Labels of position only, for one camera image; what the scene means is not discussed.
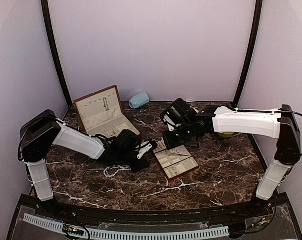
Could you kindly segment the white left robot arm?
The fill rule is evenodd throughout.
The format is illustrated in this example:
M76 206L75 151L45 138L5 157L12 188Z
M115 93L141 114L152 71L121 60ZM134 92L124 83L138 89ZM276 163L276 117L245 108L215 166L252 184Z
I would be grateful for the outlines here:
M149 166L144 156L156 146L152 139L142 141L128 129L112 137L89 135L66 124L47 109L21 126L17 158L26 166L29 181L42 202L42 211L50 218L57 218L61 206L53 201L55 195L47 169L53 155L72 153L108 167L125 165L137 173Z

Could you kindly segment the red earring tray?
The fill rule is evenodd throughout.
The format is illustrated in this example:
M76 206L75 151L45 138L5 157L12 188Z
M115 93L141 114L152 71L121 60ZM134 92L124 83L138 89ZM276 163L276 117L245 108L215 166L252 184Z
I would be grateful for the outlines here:
M199 168L199 164L185 146L168 150L163 139L158 141L157 145L153 153L169 182Z

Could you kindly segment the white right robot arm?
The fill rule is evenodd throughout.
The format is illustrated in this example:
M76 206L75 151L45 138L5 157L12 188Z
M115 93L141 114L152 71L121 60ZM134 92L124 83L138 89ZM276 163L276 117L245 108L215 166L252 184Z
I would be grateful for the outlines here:
M246 213L256 217L302 157L297 114L285 104L270 110L205 105L197 111L178 98L160 114L160 119L168 127L163 140L169 150L210 133L244 133L277 140L273 160L256 188L256 198L246 205Z

